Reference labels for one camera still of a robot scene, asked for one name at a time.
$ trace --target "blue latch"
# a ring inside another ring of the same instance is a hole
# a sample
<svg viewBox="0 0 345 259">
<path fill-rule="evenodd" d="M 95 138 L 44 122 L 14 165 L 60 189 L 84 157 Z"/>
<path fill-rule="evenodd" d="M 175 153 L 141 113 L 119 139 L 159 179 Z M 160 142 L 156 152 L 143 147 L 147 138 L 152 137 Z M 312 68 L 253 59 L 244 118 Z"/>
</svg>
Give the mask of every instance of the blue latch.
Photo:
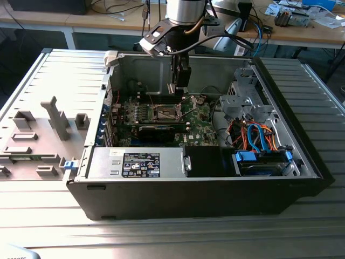
<svg viewBox="0 0 345 259">
<path fill-rule="evenodd" d="M 291 154 L 290 151 L 286 151 L 286 152 L 285 152 L 285 155 L 286 155 L 286 158 L 287 158 L 289 161 L 291 161 L 291 160 L 293 159 L 292 154 Z"/>
<path fill-rule="evenodd" d="M 77 170 L 78 169 L 78 161 L 66 161 L 64 164 L 65 170 Z"/>
<path fill-rule="evenodd" d="M 257 157 L 255 156 L 255 154 L 253 152 L 249 152 L 249 151 L 240 151 L 237 152 L 237 154 L 235 155 L 236 157 L 236 161 L 256 161 Z"/>
</svg>

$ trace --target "electronics on desk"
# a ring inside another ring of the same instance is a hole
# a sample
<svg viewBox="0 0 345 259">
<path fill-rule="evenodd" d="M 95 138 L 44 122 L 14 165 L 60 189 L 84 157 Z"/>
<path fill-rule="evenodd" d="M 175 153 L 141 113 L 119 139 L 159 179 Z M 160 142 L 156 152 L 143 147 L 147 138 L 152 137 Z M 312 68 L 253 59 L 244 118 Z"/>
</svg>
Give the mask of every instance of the electronics on desk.
<svg viewBox="0 0 345 259">
<path fill-rule="evenodd" d="M 306 27 L 310 22 L 310 18 L 304 12 L 299 10 L 291 11 L 281 7 L 277 16 L 274 18 L 276 26 L 286 27 L 288 25 Z"/>
<path fill-rule="evenodd" d="M 8 0 L 14 11 L 64 12 L 84 15 L 92 0 Z"/>
<path fill-rule="evenodd" d="M 239 18 L 242 19 L 242 24 L 239 28 L 240 32 L 244 32 L 246 29 L 252 5 L 253 3 L 250 0 L 240 0 L 238 2 L 238 9 L 240 10 Z"/>
</svg>

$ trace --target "desk leg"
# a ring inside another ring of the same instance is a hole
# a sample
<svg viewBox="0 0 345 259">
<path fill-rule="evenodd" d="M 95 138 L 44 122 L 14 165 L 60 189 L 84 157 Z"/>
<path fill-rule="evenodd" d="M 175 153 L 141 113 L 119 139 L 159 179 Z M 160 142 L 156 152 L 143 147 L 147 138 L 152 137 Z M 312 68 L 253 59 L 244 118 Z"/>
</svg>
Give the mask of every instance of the desk leg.
<svg viewBox="0 0 345 259">
<path fill-rule="evenodd" d="M 75 47 L 75 42 L 74 42 L 74 38 L 73 38 L 73 30 L 71 27 L 66 27 L 63 29 L 63 33 L 65 35 L 65 39 L 66 39 L 66 43 L 68 46 L 68 49 L 70 50 L 75 50 L 77 49 Z"/>
</svg>

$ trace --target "side panel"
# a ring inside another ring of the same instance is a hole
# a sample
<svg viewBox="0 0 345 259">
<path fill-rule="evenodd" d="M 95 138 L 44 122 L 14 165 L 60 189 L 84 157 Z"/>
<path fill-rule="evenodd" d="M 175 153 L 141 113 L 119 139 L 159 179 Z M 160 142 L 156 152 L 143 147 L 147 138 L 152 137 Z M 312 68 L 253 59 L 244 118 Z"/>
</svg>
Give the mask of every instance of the side panel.
<svg viewBox="0 0 345 259">
<path fill-rule="evenodd" d="M 320 179 L 258 181 L 70 182 L 92 220 L 279 214 L 323 190 Z"/>
</svg>

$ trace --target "white object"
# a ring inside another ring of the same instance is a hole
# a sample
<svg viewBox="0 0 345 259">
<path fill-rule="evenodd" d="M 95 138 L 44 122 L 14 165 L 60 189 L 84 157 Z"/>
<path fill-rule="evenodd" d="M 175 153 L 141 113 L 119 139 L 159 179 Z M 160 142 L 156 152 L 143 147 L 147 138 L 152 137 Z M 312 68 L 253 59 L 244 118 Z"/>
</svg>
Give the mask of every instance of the white object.
<svg viewBox="0 0 345 259">
<path fill-rule="evenodd" d="M 118 58 L 118 52 L 115 50 L 108 50 L 104 55 L 104 64 L 106 67 L 110 67 L 116 63 Z"/>
<path fill-rule="evenodd" d="M 324 18 L 321 18 L 321 19 L 317 19 L 315 20 L 317 23 L 323 25 L 323 26 L 326 26 L 326 27 L 329 27 L 331 29 L 334 29 L 334 28 L 338 28 L 340 25 L 341 25 L 341 22 L 334 19 L 334 18 L 331 18 L 331 17 L 324 17 Z"/>
</svg>

